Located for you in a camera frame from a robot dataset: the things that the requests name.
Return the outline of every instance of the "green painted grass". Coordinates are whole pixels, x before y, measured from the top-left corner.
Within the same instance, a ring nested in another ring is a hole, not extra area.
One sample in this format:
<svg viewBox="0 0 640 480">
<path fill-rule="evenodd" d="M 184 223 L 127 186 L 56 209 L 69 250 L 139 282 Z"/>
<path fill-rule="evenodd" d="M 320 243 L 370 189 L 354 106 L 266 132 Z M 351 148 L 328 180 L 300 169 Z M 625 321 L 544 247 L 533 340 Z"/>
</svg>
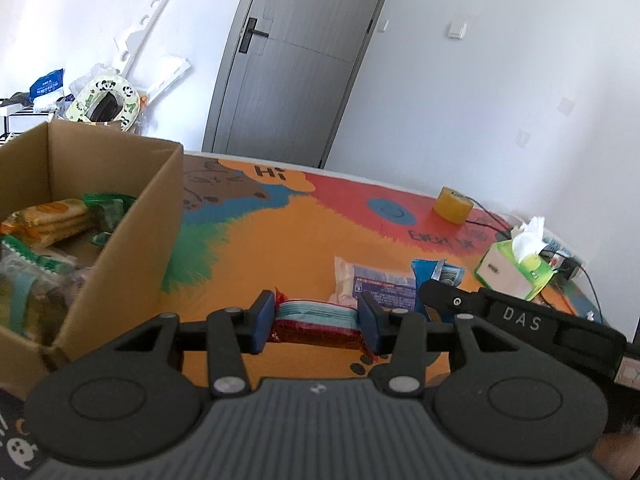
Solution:
<svg viewBox="0 0 640 480">
<path fill-rule="evenodd" d="M 226 223 L 183 225 L 162 280 L 162 290 L 171 293 L 183 285 L 196 285 L 211 278 L 218 258 L 212 247 L 226 242 Z"/>
</svg>

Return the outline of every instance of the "blue circle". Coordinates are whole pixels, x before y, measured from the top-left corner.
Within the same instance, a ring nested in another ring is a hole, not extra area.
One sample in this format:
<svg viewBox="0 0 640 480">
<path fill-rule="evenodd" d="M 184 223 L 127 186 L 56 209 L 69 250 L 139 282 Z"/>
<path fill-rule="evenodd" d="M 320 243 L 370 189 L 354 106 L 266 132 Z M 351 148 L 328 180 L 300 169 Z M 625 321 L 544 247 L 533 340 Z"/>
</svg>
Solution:
<svg viewBox="0 0 640 480">
<path fill-rule="evenodd" d="M 413 213 L 396 202 L 387 200 L 386 198 L 371 198 L 367 202 L 367 205 L 374 213 L 394 224 L 415 225 L 415 216 Z"/>
</svg>

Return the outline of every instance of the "green tissue box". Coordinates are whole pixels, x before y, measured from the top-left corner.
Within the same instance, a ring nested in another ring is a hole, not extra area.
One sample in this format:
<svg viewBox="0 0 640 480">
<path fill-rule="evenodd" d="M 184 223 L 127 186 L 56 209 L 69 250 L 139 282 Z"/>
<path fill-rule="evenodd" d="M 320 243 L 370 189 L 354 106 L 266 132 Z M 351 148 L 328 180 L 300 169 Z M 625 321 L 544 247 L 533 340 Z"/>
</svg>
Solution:
<svg viewBox="0 0 640 480">
<path fill-rule="evenodd" d="M 511 240 L 492 244 L 474 273 L 484 286 L 523 300 L 539 293 L 554 274 L 537 254 L 518 263 L 511 251 Z"/>
</svg>

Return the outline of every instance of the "door frame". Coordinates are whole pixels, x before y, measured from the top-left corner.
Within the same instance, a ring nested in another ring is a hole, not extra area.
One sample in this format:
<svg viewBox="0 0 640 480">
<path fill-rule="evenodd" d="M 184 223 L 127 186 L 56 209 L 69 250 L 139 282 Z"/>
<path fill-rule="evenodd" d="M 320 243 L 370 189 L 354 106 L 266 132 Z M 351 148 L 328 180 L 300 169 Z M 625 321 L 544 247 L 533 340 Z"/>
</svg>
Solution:
<svg viewBox="0 0 640 480">
<path fill-rule="evenodd" d="M 222 54 L 222 60 L 220 61 L 220 68 L 218 69 L 218 77 L 216 78 L 216 84 L 213 89 L 213 96 L 211 97 L 211 104 L 209 106 L 209 115 L 207 117 L 207 124 L 205 126 L 204 139 L 202 141 L 203 152 L 226 152 L 226 147 L 229 142 L 229 136 L 217 135 L 216 130 L 218 129 L 218 123 L 220 121 L 220 113 L 222 111 L 222 103 L 225 98 L 226 86 L 228 85 L 229 77 L 231 76 L 231 69 L 236 58 L 236 53 L 238 52 L 238 46 L 242 38 L 242 32 L 244 31 L 244 24 L 249 17 L 249 10 L 253 1 L 254 0 L 240 0 L 240 2 L 238 3 L 238 8 L 236 9 L 234 20 L 231 23 L 231 28 L 229 29 L 229 35 L 226 39 L 225 49 Z M 329 133 L 329 137 L 324 148 L 324 152 L 322 153 L 321 160 L 318 164 L 318 168 L 324 168 L 326 160 L 329 157 L 331 146 L 334 143 L 335 135 L 338 131 L 338 127 L 340 126 L 342 115 L 344 114 L 344 109 L 347 106 L 347 101 L 349 100 L 349 96 L 351 94 L 351 89 L 353 89 L 356 76 L 358 75 L 358 70 L 360 70 L 360 66 L 362 65 L 364 54 L 367 51 L 367 47 L 369 46 L 373 33 L 377 30 L 377 23 L 380 17 L 380 12 L 382 12 L 384 2 L 385 0 L 378 0 L 374 9 L 373 16 L 371 17 L 370 22 L 371 25 L 362 41 L 360 51 L 358 52 L 355 63 L 353 64 L 351 75 L 349 76 L 349 80 L 347 81 L 347 86 L 345 88 L 344 95 L 342 96 L 340 106 L 338 107 L 338 111 L 334 119 L 334 125 L 332 126 Z"/>
</svg>

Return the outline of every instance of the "brown bear drawing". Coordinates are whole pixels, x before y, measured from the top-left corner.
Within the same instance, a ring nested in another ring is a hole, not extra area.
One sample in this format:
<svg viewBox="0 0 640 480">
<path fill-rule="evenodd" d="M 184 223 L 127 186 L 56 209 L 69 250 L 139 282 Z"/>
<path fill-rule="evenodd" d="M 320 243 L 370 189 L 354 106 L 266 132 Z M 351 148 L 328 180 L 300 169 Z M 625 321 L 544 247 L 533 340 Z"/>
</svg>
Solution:
<svg viewBox="0 0 640 480">
<path fill-rule="evenodd" d="M 200 209 L 203 204 L 219 205 L 229 198 L 269 199 L 255 180 L 241 171 L 226 168 L 215 158 L 185 157 L 183 185 L 185 211 Z"/>
</svg>

